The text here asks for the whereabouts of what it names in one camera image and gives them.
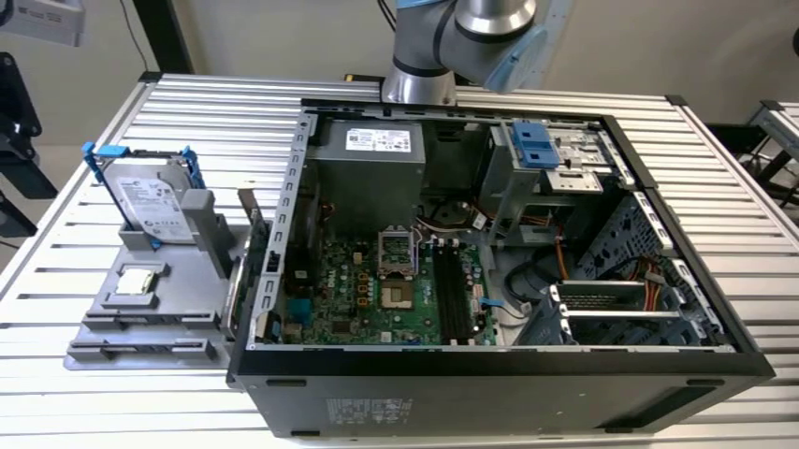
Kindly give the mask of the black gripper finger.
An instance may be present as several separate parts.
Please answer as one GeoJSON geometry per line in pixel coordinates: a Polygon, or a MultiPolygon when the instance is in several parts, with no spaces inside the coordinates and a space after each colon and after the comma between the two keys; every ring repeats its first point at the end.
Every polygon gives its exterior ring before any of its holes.
{"type": "Polygon", "coordinates": [[[7,199],[1,200],[0,212],[0,233],[3,237],[31,237],[36,234],[36,224],[7,199]]]}
{"type": "Polygon", "coordinates": [[[37,153],[1,151],[1,174],[23,196],[57,196],[57,189],[37,165],[37,153]]]}

